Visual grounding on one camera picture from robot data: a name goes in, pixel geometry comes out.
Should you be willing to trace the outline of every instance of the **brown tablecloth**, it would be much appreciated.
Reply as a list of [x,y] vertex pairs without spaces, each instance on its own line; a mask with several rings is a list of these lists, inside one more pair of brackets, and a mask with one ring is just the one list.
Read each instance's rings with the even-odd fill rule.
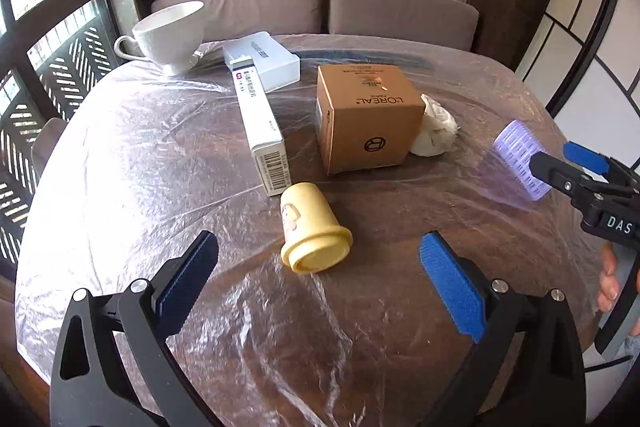
[[[133,62],[92,90],[54,150],[33,201],[18,268],[20,352],[50,377],[71,293],[122,291],[180,255],[202,229],[220,262],[182,331],[168,340],[228,426],[410,426],[470,347],[418,261],[439,230],[490,279],[520,292],[564,290],[578,330],[594,312],[597,243],[568,198],[532,203],[489,153],[523,121],[561,156],[564,138],[500,64],[465,52],[380,38],[290,36],[299,83],[269,95],[294,182],[320,187],[354,245],[312,276],[284,267],[279,198],[250,156],[230,73],[215,46],[189,74],[164,79]],[[460,124],[452,152],[328,178],[314,135],[318,64],[392,63]],[[123,346],[142,402],[154,407]]]

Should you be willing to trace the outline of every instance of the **yellow cup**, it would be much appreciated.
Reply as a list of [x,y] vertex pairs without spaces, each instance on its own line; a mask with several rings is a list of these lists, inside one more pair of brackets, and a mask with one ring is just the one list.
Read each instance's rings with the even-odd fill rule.
[[315,273],[340,263],[353,236],[341,227],[313,183],[291,185],[280,197],[285,244],[282,262],[296,273]]

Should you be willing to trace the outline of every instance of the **white teacup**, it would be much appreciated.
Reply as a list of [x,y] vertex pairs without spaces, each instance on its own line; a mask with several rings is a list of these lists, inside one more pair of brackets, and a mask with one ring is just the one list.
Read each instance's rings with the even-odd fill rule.
[[[194,52],[204,38],[206,18],[200,13],[202,8],[202,1],[189,1],[152,13],[133,26],[135,38],[118,37],[113,51],[128,60],[155,62],[167,76],[186,73],[196,65],[199,57]],[[135,42],[145,56],[126,54],[120,49],[122,41]]]

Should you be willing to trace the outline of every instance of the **screw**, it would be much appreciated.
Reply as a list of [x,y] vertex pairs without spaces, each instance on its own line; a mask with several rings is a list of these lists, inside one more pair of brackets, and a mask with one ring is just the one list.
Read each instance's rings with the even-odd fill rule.
[[84,288],[80,288],[79,290],[74,291],[74,294],[73,294],[74,301],[80,302],[85,297],[86,297],[86,290]]
[[562,290],[559,290],[558,288],[554,288],[551,290],[551,298],[554,301],[562,302],[564,301],[564,293],[562,292]]
[[503,281],[502,279],[494,279],[491,283],[491,288],[496,293],[507,293],[507,290],[509,289],[509,285],[507,284],[506,281]]
[[146,290],[148,283],[144,279],[136,279],[131,283],[131,291],[133,293],[140,293]]

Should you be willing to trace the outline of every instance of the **brown sofa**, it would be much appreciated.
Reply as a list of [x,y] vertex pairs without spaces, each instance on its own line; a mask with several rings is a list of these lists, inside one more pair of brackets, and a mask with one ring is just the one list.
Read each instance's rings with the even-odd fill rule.
[[[156,0],[152,10],[188,0]],[[456,0],[201,0],[206,41],[259,31],[271,35],[323,33],[427,42],[469,51],[475,8]]]

